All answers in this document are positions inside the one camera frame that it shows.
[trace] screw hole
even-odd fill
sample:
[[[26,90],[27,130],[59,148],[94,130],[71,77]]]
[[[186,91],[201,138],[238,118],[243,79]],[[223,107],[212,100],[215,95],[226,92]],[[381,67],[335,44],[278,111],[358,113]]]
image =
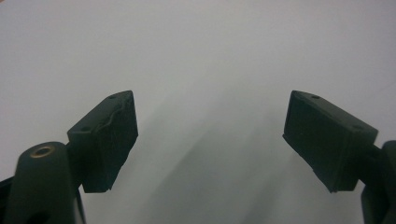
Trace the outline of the screw hole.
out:
[[[45,157],[48,156],[50,153],[52,153],[53,149],[54,148],[52,146],[40,147],[37,148],[35,151],[33,151],[32,154],[30,154],[30,156],[32,158]]]
[[[83,132],[87,132],[87,131],[89,131],[90,129],[91,129],[90,127],[85,126],[85,127],[83,127],[81,130],[82,130]]]
[[[38,212],[29,217],[26,224],[42,224],[46,223],[50,219],[48,212]]]

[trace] white surface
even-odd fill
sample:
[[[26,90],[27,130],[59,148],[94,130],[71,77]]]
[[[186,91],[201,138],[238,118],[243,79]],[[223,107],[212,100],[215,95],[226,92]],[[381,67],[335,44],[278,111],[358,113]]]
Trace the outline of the white surface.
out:
[[[0,178],[109,94],[140,136],[89,223],[362,223],[281,135],[291,90],[395,139],[395,1],[5,1]]]

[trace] white backdrop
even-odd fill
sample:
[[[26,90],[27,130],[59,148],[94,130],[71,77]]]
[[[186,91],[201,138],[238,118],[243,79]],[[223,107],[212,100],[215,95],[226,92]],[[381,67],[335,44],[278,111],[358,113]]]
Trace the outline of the white backdrop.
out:
[[[0,4],[0,178],[108,95],[140,135],[88,223],[362,223],[282,139],[290,92],[396,139],[396,2],[18,1]]]

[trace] mounting hole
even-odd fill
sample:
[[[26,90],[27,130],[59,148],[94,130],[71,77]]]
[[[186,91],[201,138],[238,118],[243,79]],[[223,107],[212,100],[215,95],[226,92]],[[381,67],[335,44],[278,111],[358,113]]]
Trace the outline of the mounting hole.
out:
[[[32,152],[32,154],[30,154],[30,156],[32,158],[41,158],[41,157],[46,157],[49,154],[52,153],[52,151],[54,150],[53,146],[45,146],[45,147],[40,147],[37,148],[36,150],[34,150]]]
[[[81,130],[82,130],[83,132],[87,132],[87,131],[89,131],[90,129],[91,129],[90,127],[85,126],[85,127],[83,127]]]
[[[46,223],[50,219],[50,214],[48,212],[38,212],[27,219],[26,224],[42,224]]]
[[[357,130],[363,130],[363,127],[361,127],[360,125],[353,125],[352,127]]]

